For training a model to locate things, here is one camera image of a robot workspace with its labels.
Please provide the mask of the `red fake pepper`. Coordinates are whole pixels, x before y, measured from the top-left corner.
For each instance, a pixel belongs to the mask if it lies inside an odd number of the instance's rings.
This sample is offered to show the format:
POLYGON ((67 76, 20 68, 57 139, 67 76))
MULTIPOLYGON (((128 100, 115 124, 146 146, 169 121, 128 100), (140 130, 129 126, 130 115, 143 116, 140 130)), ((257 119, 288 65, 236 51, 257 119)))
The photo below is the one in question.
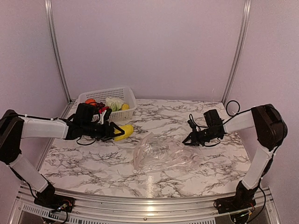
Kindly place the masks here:
POLYGON ((108 112, 112 112, 112 109, 110 107, 102 107, 99 109, 99 114, 103 114, 105 111, 108 111, 108 112))

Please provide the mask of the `white fake cauliflower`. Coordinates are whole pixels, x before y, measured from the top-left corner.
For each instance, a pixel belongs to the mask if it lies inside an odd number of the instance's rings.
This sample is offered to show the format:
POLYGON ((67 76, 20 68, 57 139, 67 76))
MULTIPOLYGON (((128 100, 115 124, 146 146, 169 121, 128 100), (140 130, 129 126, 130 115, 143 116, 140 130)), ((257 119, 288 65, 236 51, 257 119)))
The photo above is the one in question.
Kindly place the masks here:
POLYGON ((112 109, 113 112, 120 111, 124 101, 121 98, 106 98, 106 105, 112 109))

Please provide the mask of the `orange fake pumpkin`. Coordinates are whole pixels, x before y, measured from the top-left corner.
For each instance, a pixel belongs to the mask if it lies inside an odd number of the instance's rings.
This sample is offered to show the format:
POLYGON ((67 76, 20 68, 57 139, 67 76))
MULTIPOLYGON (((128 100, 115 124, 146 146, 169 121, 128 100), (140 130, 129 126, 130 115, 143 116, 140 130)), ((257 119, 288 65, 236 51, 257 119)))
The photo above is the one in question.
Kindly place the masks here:
POLYGON ((85 101, 86 104, 95 105, 97 102, 93 98, 89 98, 85 101))

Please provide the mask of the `clear zip top bag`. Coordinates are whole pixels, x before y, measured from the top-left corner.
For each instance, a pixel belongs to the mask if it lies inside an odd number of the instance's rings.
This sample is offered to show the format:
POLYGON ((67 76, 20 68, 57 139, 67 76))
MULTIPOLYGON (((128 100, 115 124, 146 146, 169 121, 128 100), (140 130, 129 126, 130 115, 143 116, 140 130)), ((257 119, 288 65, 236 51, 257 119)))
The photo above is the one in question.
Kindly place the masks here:
POLYGON ((195 170, 204 155, 175 138, 149 133, 138 142, 133 152, 133 173, 145 174, 168 170, 195 170))

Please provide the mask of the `purple fake grapes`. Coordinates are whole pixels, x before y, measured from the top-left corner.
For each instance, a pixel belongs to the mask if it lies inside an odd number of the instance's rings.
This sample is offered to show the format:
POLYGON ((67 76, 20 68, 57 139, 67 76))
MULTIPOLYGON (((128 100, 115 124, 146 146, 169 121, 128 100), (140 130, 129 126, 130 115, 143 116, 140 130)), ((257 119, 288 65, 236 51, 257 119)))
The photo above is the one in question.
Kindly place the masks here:
POLYGON ((96 107, 97 107, 97 108, 103 108, 103 107, 105 107, 105 104, 102 103, 102 102, 100 102, 100 103, 96 103, 96 107))

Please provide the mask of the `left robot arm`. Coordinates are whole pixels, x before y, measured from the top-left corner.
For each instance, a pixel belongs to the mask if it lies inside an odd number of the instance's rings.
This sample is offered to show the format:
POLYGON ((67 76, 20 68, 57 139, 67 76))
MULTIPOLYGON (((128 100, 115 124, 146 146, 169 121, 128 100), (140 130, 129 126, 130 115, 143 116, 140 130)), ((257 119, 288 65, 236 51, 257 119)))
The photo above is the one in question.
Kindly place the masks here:
POLYGON ((59 204, 54 186, 35 168, 22 147, 29 140, 79 140, 85 136, 107 141, 123 136, 125 130, 109 120, 111 113, 111 109, 99 112, 87 103, 80 103, 68 118, 29 116, 8 109, 0 119, 0 160, 36 191, 36 201, 54 208, 59 204))

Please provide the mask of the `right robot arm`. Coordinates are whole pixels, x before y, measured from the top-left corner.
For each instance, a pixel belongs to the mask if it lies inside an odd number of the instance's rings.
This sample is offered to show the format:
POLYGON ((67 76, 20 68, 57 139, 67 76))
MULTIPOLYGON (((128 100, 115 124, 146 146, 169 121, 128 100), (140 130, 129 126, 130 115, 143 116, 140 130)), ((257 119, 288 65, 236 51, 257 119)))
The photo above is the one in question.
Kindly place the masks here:
POLYGON ((223 120, 216 109, 204 113, 205 126, 199 126, 189 116, 188 124, 192 131, 183 140, 187 146, 203 146, 211 140, 222 140, 226 134, 254 128, 258 148, 251 166, 244 178, 238 183, 235 195, 224 202, 230 202, 236 209, 241 209, 254 196, 262 178, 269 171, 278 148, 288 134, 288 128, 279 111, 272 104, 252 107, 238 112, 223 120))

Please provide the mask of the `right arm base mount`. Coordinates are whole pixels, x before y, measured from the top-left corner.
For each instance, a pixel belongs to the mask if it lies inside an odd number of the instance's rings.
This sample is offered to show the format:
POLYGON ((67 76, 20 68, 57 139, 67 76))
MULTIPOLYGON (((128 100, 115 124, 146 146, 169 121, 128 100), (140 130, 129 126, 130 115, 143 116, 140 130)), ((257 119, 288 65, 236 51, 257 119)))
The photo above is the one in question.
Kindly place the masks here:
POLYGON ((214 207, 219 214, 253 208, 255 205, 256 201, 254 198, 243 200, 237 199, 235 196, 219 198, 214 201, 214 207))

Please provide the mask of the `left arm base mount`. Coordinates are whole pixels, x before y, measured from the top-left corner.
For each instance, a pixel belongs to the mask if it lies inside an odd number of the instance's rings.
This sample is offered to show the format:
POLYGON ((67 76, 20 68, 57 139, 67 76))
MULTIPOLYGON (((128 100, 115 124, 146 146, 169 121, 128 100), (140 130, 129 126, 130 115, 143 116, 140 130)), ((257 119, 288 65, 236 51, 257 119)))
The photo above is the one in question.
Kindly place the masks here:
POLYGON ((34 200, 34 203, 49 209, 52 209, 52 212, 61 212, 66 211, 68 213, 72 212, 75 199, 69 196, 62 196, 55 194, 50 200, 45 201, 41 198, 34 200))

